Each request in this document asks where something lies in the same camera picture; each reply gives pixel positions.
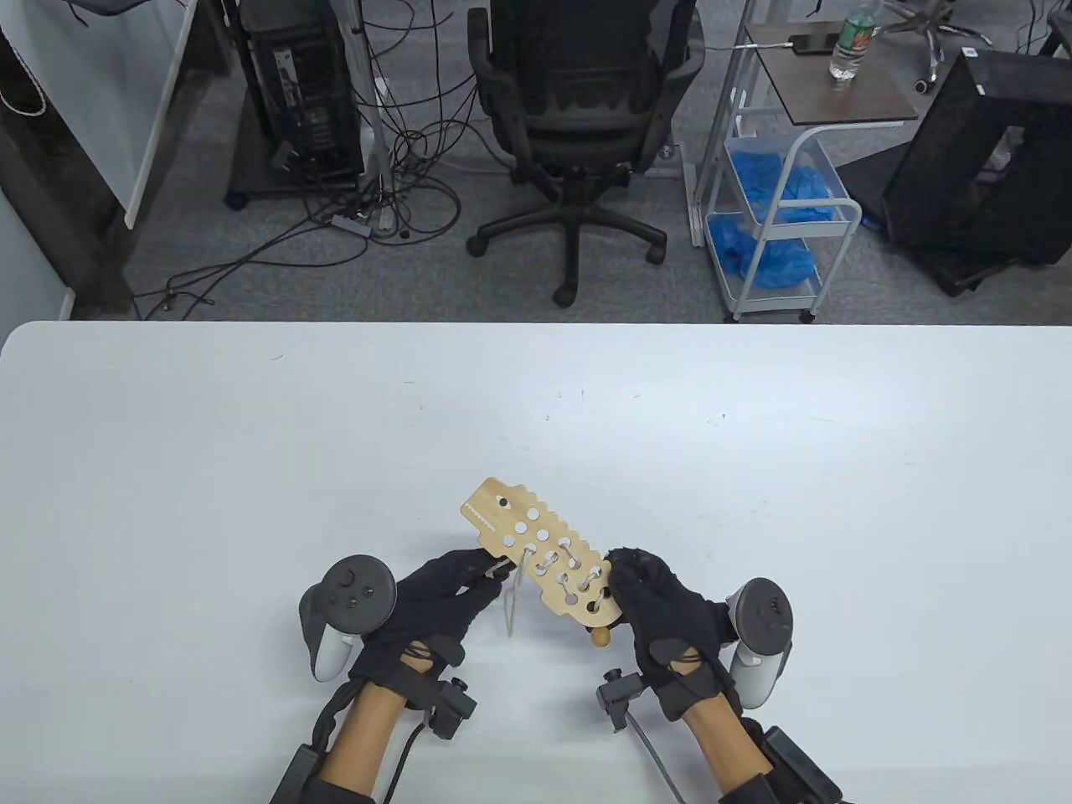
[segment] white cart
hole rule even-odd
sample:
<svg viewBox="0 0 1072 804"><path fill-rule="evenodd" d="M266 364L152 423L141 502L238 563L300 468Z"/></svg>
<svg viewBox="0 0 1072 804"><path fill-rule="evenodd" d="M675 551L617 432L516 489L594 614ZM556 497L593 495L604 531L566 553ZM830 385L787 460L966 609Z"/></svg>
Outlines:
<svg viewBox="0 0 1072 804"><path fill-rule="evenodd" d="M744 24L742 32L745 40L740 44L775 45L788 42L795 33L827 33L839 29L840 23ZM694 199L702 211L693 215L694 221L699 219L703 222L701 230L693 233L694 244L706 243L710 250L729 311L725 319L727 323L741 321L745 313L772 310L799 310L802 322L815 319L863 217L860 205L849 197L838 178L819 135L829 131L898 126L917 117L914 108L875 54L868 56L857 78L843 88L834 85L827 64L828 57L796 56L788 48L742 50L731 59L723 88L724 95L728 94L728 102L727 99L719 102L724 119L719 119L716 111L710 135L714 140L709 140ZM768 105L766 95L772 88L778 102ZM794 133L784 136L756 136L753 133L757 118L781 115L788 116L796 126ZM773 196L762 215L757 214L760 207L758 198L749 197L733 163L734 154L742 153L777 154L781 159L780 176L772 188ZM818 172L829 197L784 197L790 175L799 166ZM732 191L729 193L732 197L730 209L716 208L724 184ZM830 210L830 220L788 222L787 211L801 208ZM726 215L732 217L756 240L755 253L743 277L721 264L712 237L712 223ZM821 265L816 259L815 273L795 287L777 291L755 287L760 260L769 243L799 240L810 251L807 241L815 238L838 239L835 256L829 265Z"/></svg>

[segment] brown shelf top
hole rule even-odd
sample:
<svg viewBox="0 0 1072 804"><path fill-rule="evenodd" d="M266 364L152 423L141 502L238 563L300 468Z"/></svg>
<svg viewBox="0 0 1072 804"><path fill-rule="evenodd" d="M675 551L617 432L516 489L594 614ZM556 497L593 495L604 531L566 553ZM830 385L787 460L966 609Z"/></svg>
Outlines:
<svg viewBox="0 0 1072 804"><path fill-rule="evenodd" d="M840 21L747 26L757 45L788 42L795 33L837 33ZM829 56L798 56L790 48L758 51L759 60L794 125L874 123L919 117L893 76L874 53L847 87L837 88L828 70Z"/></svg>

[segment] hand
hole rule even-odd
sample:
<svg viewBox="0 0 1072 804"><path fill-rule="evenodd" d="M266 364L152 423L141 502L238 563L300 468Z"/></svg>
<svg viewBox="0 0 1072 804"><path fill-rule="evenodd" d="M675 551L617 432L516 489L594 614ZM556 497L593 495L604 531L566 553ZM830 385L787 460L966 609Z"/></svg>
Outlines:
<svg viewBox="0 0 1072 804"><path fill-rule="evenodd" d="M637 667L649 686L659 694L661 688L681 678L669 665L671 659L683 657L667 656L660 650L656 650L660 654L658 658L652 654L653 644L681 640L695 649L713 671L712 687L688 685L696 700L725 694L733 709L740 711L733 680L718 660L721 646L738 638L730 623L729 607L706 600L686 589L666 562L644 550L611 550L607 560L611 565L607 582L622 609L623 620L632 626Z"/></svg>
<svg viewBox="0 0 1072 804"><path fill-rule="evenodd" d="M446 646L453 644L460 649L476 615L488 608L503 590L503 581L510 567L496 570L492 578L486 577L497 561L481 549L453 550L399 581L394 611L379 628L362 637L364 647L354 662L349 678L368 679L385 686L403 653L430 659L431 669L426 675L431 678L437 678L447 664L460 664L464 652L456 655L453 651L440 649L451 655L430 650L427 656L415 656L415 649L411 645L419 642L434 647L440 641L436 637L446 637L443 640Z"/></svg>

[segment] computer tower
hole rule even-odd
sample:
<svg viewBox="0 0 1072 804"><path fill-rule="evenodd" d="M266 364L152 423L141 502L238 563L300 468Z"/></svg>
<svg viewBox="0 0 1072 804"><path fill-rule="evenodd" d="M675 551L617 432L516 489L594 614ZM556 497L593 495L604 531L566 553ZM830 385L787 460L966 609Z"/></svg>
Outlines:
<svg viewBox="0 0 1072 804"><path fill-rule="evenodd" d="M1072 63L964 48L882 215L910 252L1060 259L1072 248Z"/></svg>
<svg viewBox="0 0 1072 804"><path fill-rule="evenodd" d="M363 170L360 123L345 45L328 0L242 0L257 83L276 148L297 155L310 182L357 182Z"/></svg>

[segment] chair wheel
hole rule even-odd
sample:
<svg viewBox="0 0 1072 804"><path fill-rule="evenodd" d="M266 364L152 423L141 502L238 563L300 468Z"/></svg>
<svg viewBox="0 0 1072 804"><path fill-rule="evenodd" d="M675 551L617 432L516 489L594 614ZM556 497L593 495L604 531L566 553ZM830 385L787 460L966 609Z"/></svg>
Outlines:
<svg viewBox="0 0 1072 804"><path fill-rule="evenodd" d="M652 265L662 265L662 260L667 258L667 247L653 244L647 250L647 255L644 257Z"/></svg>
<svg viewBox="0 0 1072 804"><path fill-rule="evenodd" d="M572 307L574 302L577 301L577 285L572 282L559 285L559 289L551 296L551 300L563 310Z"/></svg>
<svg viewBox="0 0 1072 804"><path fill-rule="evenodd" d="M473 237L465 241L465 251L472 257L482 257L488 253L488 241L479 235L473 235Z"/></svg>
<svg viewBox="0 0 1072 804"><path fill-rule="evenodd" d="M223 203L227 206L227 209L232 209L235 212L241 212L249 206L250 196L245 193L227 193L223 196Z"/></svg>

